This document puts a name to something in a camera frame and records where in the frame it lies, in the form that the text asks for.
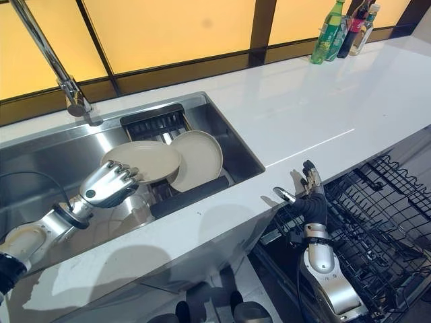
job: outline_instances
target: countertop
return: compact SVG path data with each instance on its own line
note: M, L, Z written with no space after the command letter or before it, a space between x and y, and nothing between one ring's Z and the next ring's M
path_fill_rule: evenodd
M266 170L44 270L24 308L83 306L186 254L280 203L274 186L295 192L290 172L306 159L328 180L396 144L431 123L430 84L431 44L409 36L324 65L301 57L94 104L106 114L205 91ZM57 112L0 128L0 138L73 121ZM132 247L148 250L145 261L118 253Z

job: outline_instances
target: bottle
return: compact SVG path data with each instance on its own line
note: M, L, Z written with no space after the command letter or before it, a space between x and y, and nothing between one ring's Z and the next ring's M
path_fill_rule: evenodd
M331 47L329 47L329 52L326 57L326 60L329 62L332 62L334 59L337 58L338 51L343 44L345 35L347 35L348 28L348 21L349 17L343 16L341 18L341 23L338 27L337 34L335 35L334 41L331 44Z
M368 40L368 37L370 37L371 35L371 31L373 29L372 22L374 21L376 14L379 10L380 5L378 5L377 3L371 5L370 10L368 11L368 17L362 25L360 32L358 33L358 35L356 35L356 38L353 41L353 45L350 48L350 55L356 56L361 52L362 47L364 47L366 41Z
M337 57L344 59L349 54L350 48L352 47L356 35L361 30L362 24L368 17L368 8L370 7L370 2L371 0L364 0L353 12L352 19L350 21L349 31L345 36L344 42L339 49Z
M323 61L326 59L326 56L329 52L329 48L331 47L331 44L335 39L335 35L341 23L341 12L343 11L344 1L345 0L336 0L332 10L325 18L325 23L323 24L323 27L321 29L321 34L311 54L311 63L322 64Z

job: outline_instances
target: bottle cap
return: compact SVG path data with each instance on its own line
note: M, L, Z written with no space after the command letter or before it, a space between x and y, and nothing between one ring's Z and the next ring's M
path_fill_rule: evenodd
M378 12L380 10L380 5L378 3L373 3L370 6L370 9L368 10L369 12Z

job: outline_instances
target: stainless steel sink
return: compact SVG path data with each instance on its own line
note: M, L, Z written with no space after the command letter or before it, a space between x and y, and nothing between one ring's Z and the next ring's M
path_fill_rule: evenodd
M55 246L32 272L256 176L265 168L203 92L114 113L98 127L73 124L45 131L37 138L2 144L0 174L20 170L44 172L60 182L72 197L81 181L113 147L143 139L169 143L188 130L206 131L218 140L224 167L217 180L184 193L176 192L166 181L140 187L117 208L96 209L89 228ZM17 225L40 219L56 201L62 201L58 188L43 177L20 174L2 178L0 236Z

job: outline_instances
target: chrome faucet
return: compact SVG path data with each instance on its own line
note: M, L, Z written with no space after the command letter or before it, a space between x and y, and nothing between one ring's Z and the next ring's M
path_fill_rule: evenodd
M66 72L38 23L34 19L32 12L28 9L26 2L24 0L9 1L42 52L46 61L51 66L51 69L53 69L57 76L57 83L66 95L67 111L72 116L82 116L90 126L99 125L101 122L94 122L91 119L90 111L92 111L92 106L82 94L73 77Z

